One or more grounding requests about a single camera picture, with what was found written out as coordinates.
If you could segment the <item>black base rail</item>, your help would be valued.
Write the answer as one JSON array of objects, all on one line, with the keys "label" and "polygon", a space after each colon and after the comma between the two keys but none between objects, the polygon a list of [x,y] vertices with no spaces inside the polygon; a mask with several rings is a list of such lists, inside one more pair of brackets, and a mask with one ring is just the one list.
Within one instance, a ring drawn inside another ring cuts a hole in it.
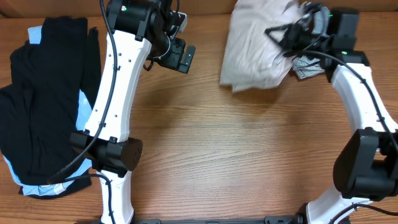
[{"label": "black base rail", "polygon": [[159,219],[136,220],[133,224],[294,224],[304,223],[300,215],[292,216],[267,216],[263,219],[225,219],[225,220],[173,220],[162,221]]}]

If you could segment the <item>black garment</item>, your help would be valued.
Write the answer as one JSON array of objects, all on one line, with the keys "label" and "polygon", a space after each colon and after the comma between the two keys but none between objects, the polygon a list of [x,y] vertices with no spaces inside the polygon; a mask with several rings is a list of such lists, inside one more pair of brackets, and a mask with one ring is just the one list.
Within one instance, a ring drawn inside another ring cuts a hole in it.
[{"label": "black garment", "polygon": [[26,185],[54,185],[76,162],[70,136],[77,131],[80,90],[93,109],[101,80],[98,30],[86,18],[48,17],[40,44],[25,42],[10,56],[11,84],[1,88],[1,152]]}]

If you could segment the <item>light blue garment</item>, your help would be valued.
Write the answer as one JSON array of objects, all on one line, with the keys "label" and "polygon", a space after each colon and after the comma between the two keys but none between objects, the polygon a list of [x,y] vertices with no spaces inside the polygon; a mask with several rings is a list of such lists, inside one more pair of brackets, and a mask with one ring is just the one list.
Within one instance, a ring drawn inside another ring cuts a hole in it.
[{"label": "light blue garment", "polygon": [[[27,32],[29,35],[30,44],[40,44],[42,38],[41,31],[42,26],[28,28]],[[84,92],[80,90],[78,100],[78,116],[75,125],[78,131],[82,131],[84,129],[85,123],[88,121],[91,112],[92,108],[89,105],[88,99]],[[73,194],[91,185],[91,179],[79,179],[54,185],[26,185],[23,184],[15,174],[11,162],[5,156],[3,156],[3,158],[10,170],[13,181],[20,187],[19,194],[23,196],[41,200],[50,200]],[[75,171],[69,178],[86,175],[88,174],[90,168],[91,161],[85,159],[78,170]]]}]

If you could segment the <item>beige khaki shorts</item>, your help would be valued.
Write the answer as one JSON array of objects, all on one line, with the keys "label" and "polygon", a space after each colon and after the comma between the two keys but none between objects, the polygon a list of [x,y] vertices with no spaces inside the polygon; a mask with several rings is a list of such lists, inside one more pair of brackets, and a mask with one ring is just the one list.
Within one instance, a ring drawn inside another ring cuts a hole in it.
[{"label": "beige khaki shorts", "polygon": [[233,92],[279,86],[292,60],[265,34],[271,27],[297,22],[302,16],[294,0],[238,0],[231,13],[220,73],[220,85]]}]

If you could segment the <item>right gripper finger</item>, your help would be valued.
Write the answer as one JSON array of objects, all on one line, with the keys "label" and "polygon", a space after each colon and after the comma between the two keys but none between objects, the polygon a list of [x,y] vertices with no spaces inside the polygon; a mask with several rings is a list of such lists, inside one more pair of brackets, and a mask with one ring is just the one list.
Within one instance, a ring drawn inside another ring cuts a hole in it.
[{"label": "right gripper finger", "polygon": [[292,41],[289,39],[293,24],[267,28],[264,33],[270,40],[282,50],[292,50]]},{"label": "right gripper finger", "polygon": [[309,28],[310,22],[313,19],[313,15],[323,8],[322,3],[317,2],[304,2],[299,6],[299,12],[301,18],[297,21],[298,25],[303,28]]}]

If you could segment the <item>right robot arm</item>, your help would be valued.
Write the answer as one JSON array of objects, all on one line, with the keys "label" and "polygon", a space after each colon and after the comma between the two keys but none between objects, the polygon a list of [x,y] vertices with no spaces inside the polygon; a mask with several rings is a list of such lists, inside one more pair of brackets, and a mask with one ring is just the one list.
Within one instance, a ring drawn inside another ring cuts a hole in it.
[{"label": "right robot arm", "polygon": [[277,41],[286,57],[317,58],[338,92],[349,118],[352,137],[333,167],[333,185],[319,198],[303,204],[285,223],[348,223],[358,208],[397,195],[397,123],[387,112],[373,82],[366,54],[354,48],[359,21],[357,9],[336,7],[323,31],[308,31],[322,9],[304,5],[304,16],[279,27]]}]

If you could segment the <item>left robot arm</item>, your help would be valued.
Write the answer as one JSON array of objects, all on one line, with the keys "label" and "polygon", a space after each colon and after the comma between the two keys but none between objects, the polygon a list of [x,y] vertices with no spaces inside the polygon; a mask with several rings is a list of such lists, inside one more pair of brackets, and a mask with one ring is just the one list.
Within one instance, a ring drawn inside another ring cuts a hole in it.
[{"label": "left robot arm", "polygon": [[110,1],[104,10],[108,56],[93,111],[71,142],[101,181],[99,223],[134,223],[131,177],[143,143],[130,137],[129,125],[140,74],[152,68],[146,61],[188,73],[196,48],[177,37],[187,15],[172,9],[171,0]]}]

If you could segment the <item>folded light blue jeans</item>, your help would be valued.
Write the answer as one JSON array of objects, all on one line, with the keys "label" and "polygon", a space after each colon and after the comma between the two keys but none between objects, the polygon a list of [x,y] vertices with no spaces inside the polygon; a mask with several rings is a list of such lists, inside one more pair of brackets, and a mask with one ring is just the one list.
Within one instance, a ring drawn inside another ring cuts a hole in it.
[{"label": "folded light blue jeans", "polygon": [[[326,37],[326,31],[329,22],[330,11],[323,6],[320,11],[314,14],[314,28],[312,34],[320,34]],[[314,77],[324,72],[320,66],[320,60],[317,58],[310,59],[307,56],[298,57],[293,61],[293,71],[299,79]]]}]

